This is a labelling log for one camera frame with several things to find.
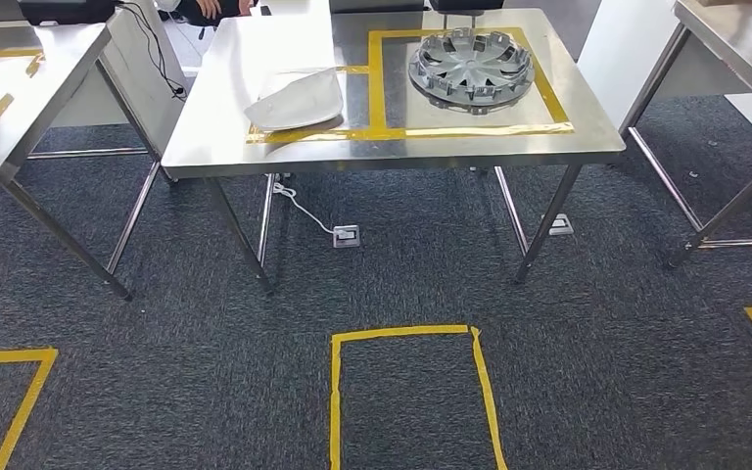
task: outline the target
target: white partition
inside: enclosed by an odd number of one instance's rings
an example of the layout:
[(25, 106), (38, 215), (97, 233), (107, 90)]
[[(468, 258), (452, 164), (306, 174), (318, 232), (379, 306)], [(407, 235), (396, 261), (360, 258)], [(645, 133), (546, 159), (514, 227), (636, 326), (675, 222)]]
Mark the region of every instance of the white partition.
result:
[[(578, 67), (618, 128), (676, 30), (675, 0), (602, 0)], [(661, 94), (729, 94), (752, 122), (752, 93), (731, 79), (727, 68), (691, 40)]]
[[(135, 1), (146, 15), (146, 20), (160, 41), (169, 78), (186, 86), (186, 79), (168, 42), (165, 29), (151, 0)], [(114, 76), (122, 94), (134, 113), (143, 123), (144, 130), (159, 152), (165, 150), (168, 139), (177, 124), (183, 103), (173, 98), (157, 68), (149, 58), (146, 34), (137, 25), (130, 12), (117, 9), (108, 20), (111, 42), (102, 53), (104, 63)], [(151, 41), (151, 57), (158, 60), (157, 45)], [(82, 85), (59, 113), (54, 126), (83, 126), (126, 122), (111, 91), (97, 70), (92, 70)]]

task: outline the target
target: carpet floor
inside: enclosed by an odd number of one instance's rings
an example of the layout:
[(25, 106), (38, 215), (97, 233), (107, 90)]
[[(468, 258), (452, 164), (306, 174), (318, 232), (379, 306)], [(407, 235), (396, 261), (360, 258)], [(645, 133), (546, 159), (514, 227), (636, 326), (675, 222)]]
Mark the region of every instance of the carpet floor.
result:
[[(655, 104), (639, 126), (707, 218), (752, 177), (752, 127), (721, 98)], [(51, 132), (42, 150), (128, 144)], [(31, 162), (21, 181), (110, 255), (146, 159)], [(562, 168), (507, 172), (534, 233)], [(633, 146), (585, 168), (525, 285), (490, 175), (299, 173), (299, 200), (356, 223), (328, 236), (276, 196), (267, 298), (205, 187), (158, 180), (118, 301), (0, 191), (0, 349), (59, 350), (9, 468), (328, 468), (330, 338), (467, 324), (481, 342), (509, 468), (752, 468), (752, 250), (662, 268), (689, 226)], [(264, 180), (226, 190), (258, 236)], [(750, 211), (723, 236), (752, 236)], [(342, 468), (493, 469), (470, 336), (344, 345)], [(0, 365), (0, 446), (33, 364)]]

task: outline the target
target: white cable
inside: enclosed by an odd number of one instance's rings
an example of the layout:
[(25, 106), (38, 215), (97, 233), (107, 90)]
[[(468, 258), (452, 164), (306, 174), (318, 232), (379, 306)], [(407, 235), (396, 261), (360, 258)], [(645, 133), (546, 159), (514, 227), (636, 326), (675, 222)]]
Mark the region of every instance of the white cable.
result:
[(272, 186), (272, 193), (273, 194), (280, 194), (281, 196), (286, 196), (286, 197), (290, 198), (290, 201), (292, 201), (293, 204), (297, 208), (299, 208), (300, 210), (302, 210), (303, 213), (309, 215), (309, 218), (315, 220), (315, 223), (317, 223), (318, 225), (321, 226), (321, 230), (324, 230), (325, 232), (329, 233), (330, 235), (333, 235), (333, 234), (336, 233), (336, 232), (328, 229), (327, 227), (325, 227), (324, 224), (321, 223), (321, 220), (318, 220), (318, 218), (315, 215), (313, 215), (312, 213), (310, 213), (308, 210), (304, 209), (302, 207), (302, 205), (298, 204), (298, 201), (296, 201), (296, 195), (298, 193), (296, 193), (295, 189), (288, 188), (288, 187), (284, 186), (281, 183), (275, 183)]

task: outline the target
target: metal rod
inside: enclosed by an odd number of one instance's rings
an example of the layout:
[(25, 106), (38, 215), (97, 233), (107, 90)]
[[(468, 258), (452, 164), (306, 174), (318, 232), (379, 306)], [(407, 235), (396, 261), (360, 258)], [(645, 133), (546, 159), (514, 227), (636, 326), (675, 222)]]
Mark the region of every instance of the metal rod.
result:
[(266, 176), (266, 194), (263, 197), (263, 215), (260, 218), (260, 237), (258, 240), (258, 262), (263, 267), (266, 260), (266, 236), (269, 232), (269, 213), (272, 208), (272, 188), (275, 186), (275, 173)]
[[(122, 113), (125, 115), (125, 118), (128, 119), (128, 123), (130, 123), (134, 128), (134, 131), (137, 133), (137, 137), (140, 138), (143, 147), (151, 156), (152, 160), (159, 163), (163, 159), (163, 155), (157, 151), (157, 146), (154, 144), (154, 142), (151, 141), (151, 138), (149, 138), (142, 122), (140, 122), (139, 118), (134, 113), (134, 110), (131, 107), (130, 103), (128, 103), (128, 100), (125, 99), (125, 96), (119, 90), (119, 87), (117, 87), (117, 84), (114, 82), (114, 78), (105, 67), (105, 64), (102, 63), (102, 57), (100, 57), (99, 60), (96, 61), (96, 68), (99, 70), (99, 74), (102, 75), (102, 78), (105, 79), (105, 83), (111, 90), (111, 94), (114, 95), (114, 99), (117, 100), (119, 108), (122, 109)], [(163, 175), (165, 176), (165, 179), (169, 184), (174, 181), (170, 176), (168, 176), (168, 173), (165, 172), (164, 168)]]
[(148, 171), (148, 175), (146, 175), (145, 177), (143, 187), (142, 189), (140, 189), (140, 194), (137, 195), (137, 200), (134, 203), (134, 207), (133, 209), (131, 209), (131, 214), (128, 216), (128, 221), (122, 228), (122, 235), (119, 236), (117, 247), (114, 248), (114, 252), (111, 254), (111, 260), (108, 261), (107, 269), (108, 272), (112, 274), (117, 271), (119, 259), (122, 258), (122, 252), (125, 251), (125, 247), (128, 245), (128, 239), (131, 238), (131, 233), (133, 233), (134, 231), (134, 226), (137, 224), (137, 219), (139, 219), (140, 212), (145, 205), (145, 200), (146, 198), (148, 198), (148, 193), (151, 191), (151, 187), (154, 185), (154, 177), (157, 176), (158, 171), (160, 171), (160, 164), (158, 162), (153, 162), (151, 164), (151, 169)]
[(249, 264), (249, 268), (258, 277), (258, 282), (266, 294), (272, 294), (272, 285), (269, 283), (269, 279), (263, 271), (263, 266), (258, 262), (255, 252), (252, 251), (249, 238), (247, 238), (246, 234), (241, 229), (241, 225), (238, 223), (238, 218), (235, 216), (235, 211), (232, 210), (232, 205), (229, 204), (229, 199), (226, 197), (226, 193), (223, 192), (223, 187), (220, 186), (220, 182), (217, 178), (205, 178), (205, 180), (206, 185), (209, 187), (209, 192), (211, 193), (211, 201), (214, 204), (214, 208), (220, 212), (220, 215), (223, 216), (229, 230), (235, 235), (235, 239), (238, 242), (241, 252), (243, 252), (244, 259)]
[(633, 140), (635, 140), (636, 144), (638, 144), (638, 147), (641, 149), (641, 152), (644, 154), (644, 156), (647, 157), (647, 161), (650, 162), (650, 164), (653, 166), (656, 174), (659, 175), (659, 179), (661, 179), (662, 183), (664, 183), (664, 187), (667, 188), (667, 191), (670, 193), (673, 199), (676, 200), (676, 204), (679, 205), (681, 213), (683, 213), (684, 216), (687, 217), (687, 221), (690, 222), (690, 225), (693, 226), (693, 230), (697, 232), (701, 230), (704, 224), (701, 220), (699, 220), (696, 212), (693, 211), (693, 208), (684, 198), (682, 191), (680, 191), (679, 187), (676, 186), (676, 183), (673, 182), (670, 174), (668, 174), (667, 170), (665, 170), (661, 165), (659, 159), (656, 158), (656, 155), (653, 153), (652, 149), (650, 149), (650, 146), (647, 145), (647, 142), (645, 142), (644, 138), (641, 137), (641, 134), (638, 133), (638, 129), (636, 129), (635, 127), (630, 127), (627, 129), (627, 131), (630, 133)]
[(700, 250), (712, 250), (715, 248), (746, 248), (752, 247), (752, 239), (747, 240), (708, 240), (699, 244)]
[(579, 164), (570, 164), (566, 167), (566, 171), (563, 173), (563, 177), (558, 184), (558, 189), (555, 191), (555, 195), (552, 196), (552, 201), (549, 203), (549, 208), (546, 210), (546, 214), (540, 221), (540, 227), (538, 233), (532, 240), (532, 245), (529, 246), (529, 250), (523, 257), (523, 261), (520, 263), (520, 268), (517, 270), (517, 275), (514, 280), (518, 284), (526, 280), (526, 275), (529, 274), (529, 269), (532, 267), (532, 263), (535, 258), (538, 257), (538, 253), (541, 252), (541, 247), (546, 237), (549, 235), (549, 229), (552, 228), (552, 223), (555, 221), (555, 217), (560, 213), (563, 208), (563, 203), (566, 201), (566, 197), (569, 196), (569, 192), (572, 190), (572, 186), (575, 185), (575, 180), (578, 179), (578, 174), (581, 172), (581, 166)]
[(30, 197), (30, 195), (25, 191), (25, 189), (22, 187), (21, 184), (19, 184), (17, 181), (8, 181), (8, 182), (2, 182), (1, 187), (5, 189), (8, 193), (10, 193), (13, 198), (16, 199), (16, 201), (19, 202), (19, 204), (22, 205), (30, 214), (36, 218), (36, 220), (40, 221), (44, 226), (50, 230), (53, 235), (56, 236), (56, 238), (59, 239), (60, 242), (62, 242), (63, 245), (65, 245), (71, 252), (73, 252), (77, 258), (81, 259), (82, 262), (87, 264), (87, 266), (90, 268), (91, 271), (94, 272), (97, 276), (99, 276), (103, 281), (107, 282), (111, 286), (111, 290), (113, 290), (118, 296), (123, 298), (126, 301), (131, 300), (131, 294), (128, 292), (127, 289), (125, 289), (125, 286), (123, 286), (110, 272), (105, 270), (104, 267), (102, 267), (102, 264), (99, 263), (91, 254), (81, 245), (79, 245), (79, 242), (77, 242), (65, 228), (59, 224), (58, 221), (56, 221), (55, 218), (53, 218), (52, 215), (47, 213), (44, 209), (41, 208), (41, 206), (38, 205), (33, 199)]
[(503, 168), (495, 166), (494, 172), (497, 174), (497, 181), (500, 182), (500, 189), (503, 193), (508, 215), (511, 217), (511, 225), (514, 228), (514, 234), (517, 237), (517, 244), (520, 246), (520, 253), (523, 256), (529, 251), (529, 240), (526, 238), (526, 232), (523, 230), (523, 224), (520, 222), (520, 215), (517, 214), (517, 208), (514, 206), (514, 199), (511, 197), (511, 191), (508, 189), (508, 182), (505, 179)]
[(148, 155), (145, 147), (123, 147), (101, 150), (63, 150), (58, 152), (35, 152), (27, 156), (28, 160), (48, 159), (92, 159), (96, 157), (129, 157)]
[(673, 66), (673, 63), (679, 56), (679, 52), (682, 51), (682, 48), (684, 47), (684, 44), (687, 43), (689, 37), (690, 31), (684, 26), (684, 24), (679, 23), (676, 30), (673, 32), (673, 35), (670, 36), (670, 41), (668, 41), (665, 46), (662, 56), (659, 57), (658, 62), (656, 62), (656, 65), (653, 67), (652, 73), (647, 78), (647, 81), (644, 82), (644, 85), (641, 87), (641, 91), (635, 98), (633, 105), (630, 106), (630, 111), (627, 113), (627, 116), (618, 128), (618, 131), (623, 138), (627, 138), (627, 129), (635, 127), (638, 120), (641, 119), (641, 115), (643, 115), (644, 111), (647, 109), (647, 106), (653, 101), (656, 92), (659, 90), (659, 87), (667, 76), (667, 72), (670, 71), (670, 68)]
[(727, 203), (721, 211), (717, 212), (717, 214), (714, 215), (713, 218), (708, 220), (708, 223), (706, 223), (698, 233), (690, 237), (687, 242), (684, 243), (684, 246), (681, 250), (670, 257), (670, 259), (668, 260), (668, 265), (670, 267), (676, 267), (682, 264), (690, 256), (690, 254), (693, 253), (693, 250), (696, 250), (699, 245), (701, 245), (709, 236), (713, 235), (716, 229), (718, 229), (720, 225), (728, 220), (729, 217), (741, 211), (742, 208), (746, 204), (748, 204), (751, 199), (752, 180), (750, 183), (748, 183), (747, 186), (745, 186), (745, 188), (742, 189), (742, 191), (739, 191), (739, 194), (734, 196), (733, 199), (731, 199), (730, 202)]

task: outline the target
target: person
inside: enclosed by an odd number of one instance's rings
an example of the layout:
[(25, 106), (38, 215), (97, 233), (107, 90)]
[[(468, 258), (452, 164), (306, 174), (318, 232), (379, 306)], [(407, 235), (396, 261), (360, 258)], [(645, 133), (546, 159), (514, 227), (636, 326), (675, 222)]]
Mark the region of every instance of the person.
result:
[(217, 26), (220, 20), (247, 16), (254, 0), (155, 0), (165, 12), (176, 11), (189, 24)]

